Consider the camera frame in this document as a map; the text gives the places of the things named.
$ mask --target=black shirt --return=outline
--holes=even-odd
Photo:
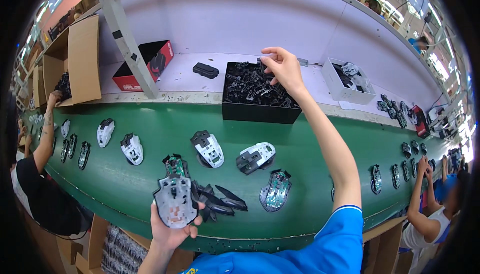
[[[79,234],[81,216],[76,200],[53,181],[39,175],[33,154],[18,161],[16,170],[33,219],[58,235]]]

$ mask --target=red product box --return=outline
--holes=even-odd
[[[143,43],[138,46],[144,61],[148,60],[147,68],[153,81],[157,81],[162,71],[173,58],[173,49],[170,41]],[[118,68],[112,77],[122,91],[142,91],[135,76],[131,73],[127,62]]]
[[[425,139],[430,135],[430,128],[428,127],[427,120],[425,119],[425,114],[423,110],[417,105],[412,107],[413,112],[417,115],[417,124],[415,128],[417,129],[417,135],[419,138]]]

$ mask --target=sleeve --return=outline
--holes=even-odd
[[[33,154],[18,161],[17,178],[20,187],[27,196],[37,193],[43,179],[40,177]]]
[[[345,205],[333,211],[314,242],[300,250],[325,273],[359,273],[362,264],[362,210]]]

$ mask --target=white box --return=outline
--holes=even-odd
[[[345,61],[327,58],[323,64],[323,67],[321,68],[325,83],[327,83],[328,90],[335,101],[348,101],[350,103],[367,105],[376,97],[375,90],[371,83],[369,84],[369,88],[371,89],[372,93],[346,88],[332,64],[342,66],[345,64]],[[358,71],[362,77],[368,78],[361,67],[358,67]]]

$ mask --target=green conveyor belt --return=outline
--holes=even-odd
[[[26,123],[30,131],[31,123]],[[105,148],[97,144],[96,130],[100,122],[111,117],[115,130]],[[293,125],[222,120],[221,106],[175,103],[111,103],[83,104],[55,109],[54,122],[61,125],[70,119],[70,131],[78,135],[73,159],[60,161],[63,137],[55,131],[57,146],[45,169],[72,196],[101,217],[134,233],[151,237],[150,204],[157,180],[165,176],[162,159],[172,153],[181,154],[188,162],[192,179],[200,184],[227,188],[248,205],[248,212],[236,211],[234,217],[218,215],[218,222],[208,221],[199,227],[196,240],[187,239],[183,248],[202,252],[258,250],[276,252],[297,249],[312,241],[313,236],[332,212],[332,178],[321,155],[315,135],[303,114]],[[429,159],[440,159],[446,152],[446,143],[433,138],[419,139],[416,133],[379,124],[331,117],[355,157],[362,186],[364,230],[367,230],[400,209],[409,200],[415,179],[407,183],[401,175],[399,189],[392,183],[393,164],[401,164],[405,157],[402,142],[425,142]],[[215,135],[225,155],[225,162],[217,169],[198,163],[196,150],[190,138],[198,130]],[[143,145],[144,161],[130,165],[120,149],[120,141],[127,133],[139,136]],[[81,142],[91,146],[88,163],[83,171],[78,168]],[[276,158],[272,167],[258,169],[244,175],[236,167],[240,151],[258,142],[275,146]],[[33,137],[33,146],[38,145]],[[380,165],[381,193],[375,195],[370,186],[370,167]],[[278,212],[268,213],[261,206],[259,193],[268,183],[270,171],[287,170],[292,187],[289,199]]]

